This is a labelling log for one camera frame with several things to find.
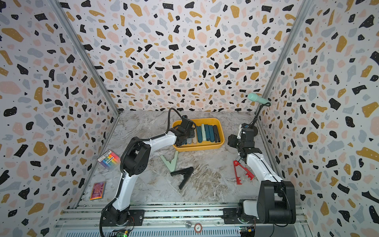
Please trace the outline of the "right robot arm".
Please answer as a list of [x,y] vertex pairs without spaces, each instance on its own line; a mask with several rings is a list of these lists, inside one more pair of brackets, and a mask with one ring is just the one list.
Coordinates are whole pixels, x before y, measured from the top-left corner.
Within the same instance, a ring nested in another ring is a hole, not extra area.
[[239,126],[237,135],[228,137],[228,145],[236,148],[246,164],[243,169],[249,178],[259,182],[256,200],[241,199],[236,215],[241,221],[257,218],[263,224],[285,226],[296,222],[295,188],[290,181],[277,175],[265,159],[262,151],[255,146],[254,138],[258,129],[247,123]]

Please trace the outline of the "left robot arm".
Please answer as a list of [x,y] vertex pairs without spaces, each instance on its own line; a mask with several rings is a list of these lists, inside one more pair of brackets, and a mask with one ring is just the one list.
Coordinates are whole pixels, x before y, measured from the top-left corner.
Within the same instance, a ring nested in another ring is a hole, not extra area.
[[148,166],[150,154],[167,146],[180,146],[196,129],[195,123],[182,116],[181,123],[152,138],[134,137],[121,155],[121,177],[115,198],[101,211],[100,226],[110,223],[123,226],[131,220],[131,196],[140,174]]

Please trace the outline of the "teal pliers moved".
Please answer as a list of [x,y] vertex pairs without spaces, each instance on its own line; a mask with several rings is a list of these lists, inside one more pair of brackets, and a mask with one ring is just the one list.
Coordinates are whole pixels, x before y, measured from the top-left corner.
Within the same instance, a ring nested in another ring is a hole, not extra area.
[[206,141],[210,141],[210,131],[209,131],[209,125],[205,124],[205,134],[206,134]]
[[215,142],[215,135],[212,125],[208,125],[209,135],[210,135],[210,141]]

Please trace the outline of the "yellow storage box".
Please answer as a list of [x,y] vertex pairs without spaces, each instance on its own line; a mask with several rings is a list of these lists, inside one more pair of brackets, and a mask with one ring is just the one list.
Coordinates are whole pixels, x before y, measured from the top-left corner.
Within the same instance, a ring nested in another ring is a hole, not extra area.
[[216,125],[218,129],[218,133],[220,136],[220,142],[210,142],[210,141],[202,141],[201,143],[196,144],[187,144],[180,147],[177,147],[176,145],[173,145],[173,147],[178,152],[190,152],[190,151],[201,151],[201,150],[213,150],[213,149],[219,149],[221,148],[225,143],[225,137],[223,128],[221,126],[221,122],[217,118],[199,118],[199,119],[191,119],[196,126],[201,127],[202,124],[204,125]]

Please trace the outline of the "beige pliers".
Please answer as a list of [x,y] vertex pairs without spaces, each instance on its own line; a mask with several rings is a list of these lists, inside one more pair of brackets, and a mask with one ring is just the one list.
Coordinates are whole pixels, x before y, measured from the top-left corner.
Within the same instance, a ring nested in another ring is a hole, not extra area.
[[197,144],[198,140],[197,140],[197,133],[196,133],[196,130],[193,131],[193,138],[192,138],[192,143],[193,144]]

